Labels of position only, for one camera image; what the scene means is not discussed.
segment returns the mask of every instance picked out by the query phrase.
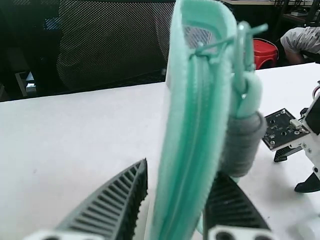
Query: black circuit board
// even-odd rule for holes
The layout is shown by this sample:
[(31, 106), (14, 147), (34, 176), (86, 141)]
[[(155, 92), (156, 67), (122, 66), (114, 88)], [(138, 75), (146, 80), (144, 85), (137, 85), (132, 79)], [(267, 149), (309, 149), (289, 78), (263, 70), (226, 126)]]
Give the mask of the black circuit board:
[(304, 126), (296, 128), (291, 124), (291, 119), (296, 118), (285, 108), (265, 117), (267, 129), (262, 140), (270, 150), (287, 147), (292, 141), (309, 134)]

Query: screw hole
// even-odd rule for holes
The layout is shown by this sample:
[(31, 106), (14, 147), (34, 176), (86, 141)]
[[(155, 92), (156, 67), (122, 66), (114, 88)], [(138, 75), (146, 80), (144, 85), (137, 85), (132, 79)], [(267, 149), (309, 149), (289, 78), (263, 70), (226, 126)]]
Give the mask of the screw hole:
[(235, 240), (234, 236), (232, 236), (230, 233), (226, 231), (218, 232), (215, 235), (216, 240)]
[(44, 238), (43, 240), (59, 240), (60, 238), (58, 236), (48, 236)]
[(272, 240), (268, 236), (256, 236), (254, 240)]

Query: white tabletop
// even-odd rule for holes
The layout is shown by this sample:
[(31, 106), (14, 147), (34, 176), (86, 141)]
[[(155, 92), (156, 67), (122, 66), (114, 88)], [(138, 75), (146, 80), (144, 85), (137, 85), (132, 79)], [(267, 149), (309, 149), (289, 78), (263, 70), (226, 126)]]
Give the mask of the white tabletop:
[[(320, 65), (259, 70), (264, 115), (295, 116), (312, 102)], [(0, 240), (54, 228), (96, 188), (146, 157), (156, 187), (164, 83), (0, 103)], [(312, 172), (303, 152), (274, 164), (260, 145), (240, 186), (281, 240), (320, 212), (320, 192), (299, 194)]]
[[(224, 3), (231, 5), (268, 5), (274, 6), (275, 0), (221, 0)], [(288, 3), (288, 5), (295, 5), (296, 1), (292, 0)], [(312, 0), (302, 1), (300, 6), (311, 6), (313, 3)]]

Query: white table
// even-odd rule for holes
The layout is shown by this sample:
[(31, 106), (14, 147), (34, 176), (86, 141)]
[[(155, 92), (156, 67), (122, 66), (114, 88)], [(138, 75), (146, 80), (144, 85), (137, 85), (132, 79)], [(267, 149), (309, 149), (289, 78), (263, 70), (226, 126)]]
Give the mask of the white table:
[[(319, 72), (314, 63), (257, 71), (262, 113), (286, 107), (298, 117), (312, 102)], [(164, 89), (156, 83), (0, 103), (0, 240), (54, 228), (96, 188), (144, 157), (155, 189)], [(320, 192), (294, 192), (312, 164), (303, 152), (279, 164), (273, 156), (261, 144), (239, 184), (280, 240), (299, 239), (292, 226), (320, 212)]]
[[(264, 5), (264, 6), (274, 6), (274, 0), (221, 0), (224, 3), (231, 5)], [(302, 1), (300, 6), (311, 6), (312, 1)], [(289, 6), (295, 5), (295, 1), (290, 1)]]

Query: person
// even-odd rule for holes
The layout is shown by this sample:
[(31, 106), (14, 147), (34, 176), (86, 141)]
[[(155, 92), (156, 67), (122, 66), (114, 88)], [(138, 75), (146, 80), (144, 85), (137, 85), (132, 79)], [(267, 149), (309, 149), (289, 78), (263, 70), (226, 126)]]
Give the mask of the person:
[(292, 65), (305, 63), (301, 51), (320, 54), (320, 27), (296, 27), (287, 31), (280, 42)]

